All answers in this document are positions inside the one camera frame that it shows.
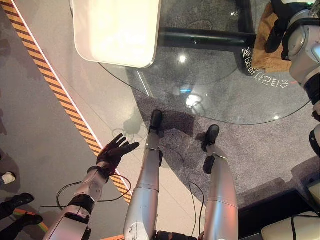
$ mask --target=floor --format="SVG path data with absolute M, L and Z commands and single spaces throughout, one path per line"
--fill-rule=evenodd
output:
M 174 108 L 150 98 L 112 77 L 98 64 L 80 58 L 73 44 L 72 17 L 66 1 L 14 2 L 103 145 L 124 132 L 143 146 L 151 112 L 156 108 L 164 112 L 165 132 L 161 140 L 164 162 L 160 169 L 158 230 L 191 234 L 195 215 L 187 184 L 188 180 L 195 182 L 207 196 L 209 177 L 202 172 L 204 153 L 199 139 L 211 124 L 220 126 L 217 144 L 228 155 L 239 207 L 291 188 L 304 194 L 304 183 L 310 178 L 319 178 L 320 160 L 309 145 L 309 132 L 317 124 L 310 117 L 310 104 L 287 118 L 251 126 L 226 124 L 187 114 L 186 109 Z M 0 98 L 0 148 L 1 154 L 6 155 L 0 170 L 6 171 L 6 166 L 19 168 L 23 179 L 0 190 L 0 194 L 1 198 L 6 198 L 15 193 L 34 193 L 36 201 L 30 206 L 37 210 L 41 205 L 54 204 L 55 194 L 63 185 L 82 178 L 82 173 L 85 174 L 91 165 L 89 159 L 94 161 L 94 155 L 32 60 L 28 60 L 28 53 L 23 50 L 20 39 L 1 10 L 0 17 L 1 47 L 9 48 L 0 52 L 0 78 L 5 80 Z M 138 180 L 142 155 L 143 148 L 140 147 L 125 156 L 118 168 L 133 186 Z M 61 171 L 61 166 L 70 169 L 70 175 Z M 201 195 L 196 189 L 192 192 L 196 196 L 199 216 Z M 63 200 L 67 202 L 71 194 L 72 190 L 65 194 Z M 112 184 L 107 184 L 104 194 L 111 198 L 119 193 Z M 121 234 L 127 207 L 123 200 L 108 206 L 98 205 L 90 224 L 94 234 L 92 239 Z M 46 216 L 45 220 L 50 225 L 52 219 L 49 216 L 57 212 L 50 209 L 40 213 Z M 115 220 L 106 219 L 106 213 L 115 216 Z M 39 237 L 31 235 L 30 239 Z
M 57 98 L 33 63 L 26 48 L 0 7 L 0 172 L 12 171 L 17 179 L 0 190 L 4 201 L 27 192 L 35 201 L 21 208 L 39 212 L 50 226 L 60 212 L 56 194 L 64 185 L 83 179 L 96 159 L 83 137 L 61 107 Z M 66 204 L 75 188 L 61 195 Z M 113 184 L 104 188 L 103 199 L 120 193 Z M 128 204 L 120 199 L 97 204 L 92 215 L 92 239 L 120 235 Z M 110 221 L 101 221 L 112 216 Z M 0 229 L 11 224 L 14 217 L 0 222 Z M 26 227 L 17 239 L 39 240 L 44 232 L 39 227 Z

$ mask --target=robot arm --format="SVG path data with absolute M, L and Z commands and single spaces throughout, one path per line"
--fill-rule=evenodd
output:
M 88 227 L 95 203 L 101 198 L 102 189 L 109 176 L 99 166 L 91 167 L 73 199 L 63 209 L 55 223 L 46 233 L 44 240 L 87 240 Z
M 320 122 L 320 0 L 271 0 L 278 16 L 265 45 L 267 53 L 283 45 L 281 57 L 292 61 L 291 76 L 313 104 L 313 117 Z M 320 156 L 320 126 L 310 133 L 310 144 Z
M 303 87 L 313 104 L 313 117 L 320 122 L 320 20 L 317 0 L 311 10 L 297 12 L 283 37 L 282 58 L 292 61 L 291 76 Z M 320 124 L 310 133 L 310 144 L 320 156 Z
M 120 146 L 126 138 L 118 135 L 97 157 L 97 165 L 90 167 L 87 175 L 75 191 L 74 197 L 66 206 L 43 240 L 88 240 L 91 229 L 88 227 L 95 203 L 102 195 L 109 176 L 115 173 L 121 157 L 139 146 L 138 142 L 128 142 Z

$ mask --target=gray floor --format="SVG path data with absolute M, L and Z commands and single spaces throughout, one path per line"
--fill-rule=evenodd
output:
M 17 179 L 0 189 L 0 202 L 27 192 L 35 201 L 21 209 L 39 212 L 50 226 L 57 216 L 56 194 L 63 186 L 81 181 L 96 158 L 74 127 L 45 82 L 9 19 L 0 7 L 0 172 L 12 171 Z M 112 183 L 105 186 L 102 199 L 120 196 Z M 61 195 L 61 203 L 71 199 L 75 188 Z M 100 203 L 90 221 L 91 239 L 123 232 L 127 203 Z M 0 230 L 14 218 L 0 221 Z M 39 240 L 44 233 L 29 226 L 17 239 Z

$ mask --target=orange and black striped tape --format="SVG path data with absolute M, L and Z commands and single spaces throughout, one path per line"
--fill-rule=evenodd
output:
M 19 14 L 19 10 L 15 8 L 11 0 L 0 0 L 0 5 L 2 6 L 7 17 L 10 19 L 13 28 L 22 40 L 23 45 L 27 49 L 34 63 L 64 108 L 66 114 L 68 114 L 93 153 L 98 156 L 102 150 L 101 146 L 98 144 L 97 139 L 91 132 L 90 127 L 88 127 L 79 109 L 61 84 L 53 69 L 50 67 L 50 63 L 48 62 L 46 56 L 39 49 L 39 45 L 36 44 L 36 40 L 34 39 L 32 33 L 25 25 L 22 17 L 20 17 L 21 15 Z M 123 178 L 113 175 L 110 177 L 110 179 L 112 179 L 114 185 L 121 194 L 125 194 L 128 191 Z M 129 204 L 131 201 L 131 193 L 126 193 L 123 198 Z
M 119 236 L 113 236 L 113 237 L 108 237 L 108 238 L 104 238 L 101 240 L 125 240 L 124 235 L 119 235 Z

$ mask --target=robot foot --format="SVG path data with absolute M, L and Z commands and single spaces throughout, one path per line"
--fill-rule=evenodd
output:
M 162 120 L 163 120 L 162 112 L 160 110 L 154 110 L 151 115 L 149 132 L 151 130 L 156 130 L 158 133 Z
M 206 134 L 205 134 L 205 139 L 204 139 L 202 146 L 201 146 L 202 150 L 205 153 L 207 152 L 207 145 L 211 146 L 216 143 L 219 132 L 220 132 L 220 128 L 216 124 L 211 125 L 208 128 L 208 131 L 206 131 Z

